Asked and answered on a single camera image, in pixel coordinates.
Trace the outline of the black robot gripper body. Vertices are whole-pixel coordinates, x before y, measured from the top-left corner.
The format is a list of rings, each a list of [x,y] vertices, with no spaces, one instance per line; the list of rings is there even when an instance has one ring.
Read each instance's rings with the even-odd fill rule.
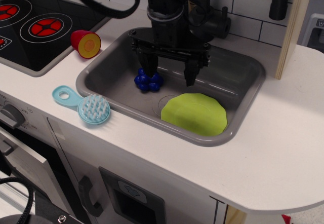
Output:
[[[208,66],[210,45],[191,33],[183,7],[170,14],[147,8],[147,15],[151,27],[134,28],[129,32],[133,51],[141,50],[184,63],[194,59],[204,64],[202,67]]]

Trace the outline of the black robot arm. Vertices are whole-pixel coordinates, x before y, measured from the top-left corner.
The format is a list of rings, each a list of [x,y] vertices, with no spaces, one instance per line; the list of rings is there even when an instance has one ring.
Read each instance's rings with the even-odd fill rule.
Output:
[[[189,29],[189,0],[148,0],[150,28],[131,30],[132,49],[149,77],[157,71],[160,57],[185,63],[187,86],[195,83],[200,69],[209,64],[210,45]]]

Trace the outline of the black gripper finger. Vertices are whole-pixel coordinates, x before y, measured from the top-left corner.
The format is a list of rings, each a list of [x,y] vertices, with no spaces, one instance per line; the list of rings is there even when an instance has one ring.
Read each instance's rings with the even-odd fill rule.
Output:
[[[187,87],[194,85],[196,76],[199,74],[199,71],[203,65],[204,64],[202,64],[199,60],[194,59],[189,59],[187,62],[185,62],[184,76]]]
[[[138,60],[147,76],[152,78],[157,71],[158,57],[155,54],[137,51]]]

